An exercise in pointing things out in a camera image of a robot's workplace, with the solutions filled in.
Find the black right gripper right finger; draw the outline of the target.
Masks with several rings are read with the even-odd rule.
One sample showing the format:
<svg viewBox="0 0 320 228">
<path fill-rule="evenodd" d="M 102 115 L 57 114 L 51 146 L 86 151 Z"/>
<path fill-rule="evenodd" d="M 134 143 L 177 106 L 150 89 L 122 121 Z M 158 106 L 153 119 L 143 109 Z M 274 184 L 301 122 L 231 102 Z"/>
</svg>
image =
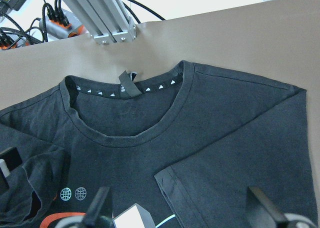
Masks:
<svg viewBox="0 0 320 228">
<path fill-rule="evenodd" d="M 286 228 L 288 219 L 257 186 L 246 190 L 246 218 L 252 228 Z"/>
</svg>

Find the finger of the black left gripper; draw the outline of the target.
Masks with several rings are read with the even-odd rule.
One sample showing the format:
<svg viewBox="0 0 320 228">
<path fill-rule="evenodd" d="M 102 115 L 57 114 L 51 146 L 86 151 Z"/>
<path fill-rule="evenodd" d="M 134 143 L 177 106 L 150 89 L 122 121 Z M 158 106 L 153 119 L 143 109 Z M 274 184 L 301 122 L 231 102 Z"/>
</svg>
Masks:
<svg viewBox="0 0 320 228">
<path fill-rule="evenodd" d="M 9 147 L 0 152 L 0 191 L 6 192 L 9 189 L 7 177 L 10 173 L 22 164 L 22 158 L 16 147 Z"/>
</svg>

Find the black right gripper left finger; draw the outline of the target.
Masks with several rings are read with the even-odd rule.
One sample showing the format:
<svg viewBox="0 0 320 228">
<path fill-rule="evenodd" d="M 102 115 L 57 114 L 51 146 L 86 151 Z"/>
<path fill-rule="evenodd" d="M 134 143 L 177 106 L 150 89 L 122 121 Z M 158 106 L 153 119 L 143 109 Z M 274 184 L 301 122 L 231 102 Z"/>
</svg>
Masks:
<svg viewBox="0 0 320 228">
<path fill-rule="evenodd" d="M 110 228 L 112 226 L 110 187 L 102 186 L 98 189 L 81 223 L 85 228 Z"/>
</svg>

